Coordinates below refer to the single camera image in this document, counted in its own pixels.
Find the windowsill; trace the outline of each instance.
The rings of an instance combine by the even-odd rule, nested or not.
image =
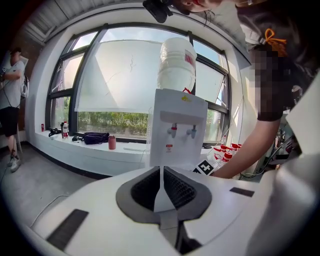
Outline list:
[[[115,149],[109,149],[108,143],[87,145],[84,141],[73,142],[73,136],[68,136],[66,139],[62,139],[61,134],[57,134],[57,137],[51,139],[48,137],[50,131],[45,130],[43,132],[36,132],[36,135],[42,141],[51,144],[64,151],[73,151],[80,155],[90,156],[98,159],[119,161],[119,162],[130,162],[140,163],[141,156],[143,159],[141,163],[144,163],[146,152],[146,144],[133,143],[133,142],[116,142]],[[201,155],[205,155],[210,152],[210,149],[202,149]]]

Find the person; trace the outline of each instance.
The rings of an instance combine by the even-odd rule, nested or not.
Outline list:
[[[188,12],[214,12],[223,1],[174,0],[173,5],[188,15]],[[294,12],[291,10],[294,5],[283,1],[233,2],[255,72],[258,116],[254,130],[238,153],[212,173],[226,179],[243,172],[267,152],[276,137],[283,111],[297,104],[319,68],[319,52],[315,51],[319,47],[313,46],[308,37],[315,34],[312,26],[303,27],[299,23],[301,8],[308,5],[299,4],[300,12]]]
[[[21,165],[17,154],[17,142],[15,135],[18,127],[18,112],[20,107],[21,84],[24,78],[25,65],[20,60],[21,48],[17,47],[10,53],[11,68],[2,76],[2,88],[0,88],[0,123],[4,135],[7,138],[8,148],[11,153],[8,166],[11,172],[15,172]]]

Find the white t-shirt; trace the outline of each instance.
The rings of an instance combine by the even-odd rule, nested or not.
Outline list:
[[[9,70],[6,70],[5,73],[14,74],[17,71],[21,72],[20,79],[3,81],[3,88],[0,89],[0,110],[7,107],[18,108],[20,106],[20,86],[25,78],[25,65],[19,60]]]

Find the dark hair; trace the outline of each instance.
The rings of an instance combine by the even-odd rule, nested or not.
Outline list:
[[[15,54],[15,53],[20,53],[21,54],[21,48],[20,47],[16,47],[11,51],[11,55]]]

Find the black t-shirt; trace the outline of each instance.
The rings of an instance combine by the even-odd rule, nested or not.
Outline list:
[[[297,104],[319,68],[314,47],[281,1],[237,7],[255,70],[258,120],[275,121]]]

